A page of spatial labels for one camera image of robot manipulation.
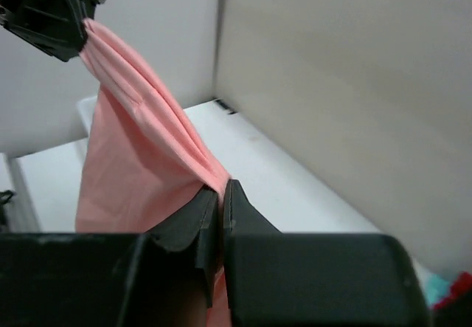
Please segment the pink t shirt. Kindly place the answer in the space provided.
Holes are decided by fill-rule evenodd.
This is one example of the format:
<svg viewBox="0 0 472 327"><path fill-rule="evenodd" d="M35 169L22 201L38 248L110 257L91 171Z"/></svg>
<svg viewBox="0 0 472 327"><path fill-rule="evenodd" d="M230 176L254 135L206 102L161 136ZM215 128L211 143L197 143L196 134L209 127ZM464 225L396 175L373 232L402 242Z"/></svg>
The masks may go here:
<svg viewBox="0 0 472 327"><path fill-rule="evenodd" d="M231 323L222 258L223 199L230 175L142 56L97 21L84 22L80 58L98 79L75 229L127 234L135 243L201 188L218 195L218 255L205 326ZM126 277L126 305L130 293Z"/></svg>

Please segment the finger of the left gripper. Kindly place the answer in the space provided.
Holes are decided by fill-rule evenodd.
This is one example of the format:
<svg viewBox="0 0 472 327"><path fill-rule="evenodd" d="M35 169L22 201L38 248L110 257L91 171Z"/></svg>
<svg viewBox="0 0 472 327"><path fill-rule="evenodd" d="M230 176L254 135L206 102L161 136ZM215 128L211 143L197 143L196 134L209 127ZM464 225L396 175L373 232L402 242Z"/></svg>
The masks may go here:
<svg viewBox="0 0 472 327"><path fill-rule="evenodd" d="M60 61L77 57L86 43L86 40L74 40L73 21L59 21L38 13L28 12L16 17L1 7L1 26Z"/></svg>
<svg viewBox="0 0 472 327"><path fill-rule="evenodd" d="M96 5L97 0L73 0L73 27L75 41L86 40L83 20L94 17Z"/></svg>

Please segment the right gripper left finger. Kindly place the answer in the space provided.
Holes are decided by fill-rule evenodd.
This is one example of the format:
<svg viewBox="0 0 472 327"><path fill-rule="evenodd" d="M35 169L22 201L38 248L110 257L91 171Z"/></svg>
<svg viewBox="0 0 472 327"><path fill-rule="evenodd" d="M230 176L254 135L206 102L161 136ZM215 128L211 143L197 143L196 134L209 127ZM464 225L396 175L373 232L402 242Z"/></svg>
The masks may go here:
<svg viewBox="0 0 472 327"><path fill-rule="evenodd" d="M218 255L218 195L201 188L143 236L124 326L205 326Z"/></svg>

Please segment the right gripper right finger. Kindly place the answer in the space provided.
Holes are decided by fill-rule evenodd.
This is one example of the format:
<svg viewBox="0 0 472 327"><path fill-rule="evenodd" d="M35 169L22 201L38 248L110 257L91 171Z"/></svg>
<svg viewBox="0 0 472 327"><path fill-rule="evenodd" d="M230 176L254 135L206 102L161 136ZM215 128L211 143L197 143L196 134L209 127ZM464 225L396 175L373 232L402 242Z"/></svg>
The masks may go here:
<svg viewBox="0 0 472 327"><path fill-rule="evenodd" d="M380 233L282 233L237 180L223 202L234 326L430 326L411 258Z"/></svg>

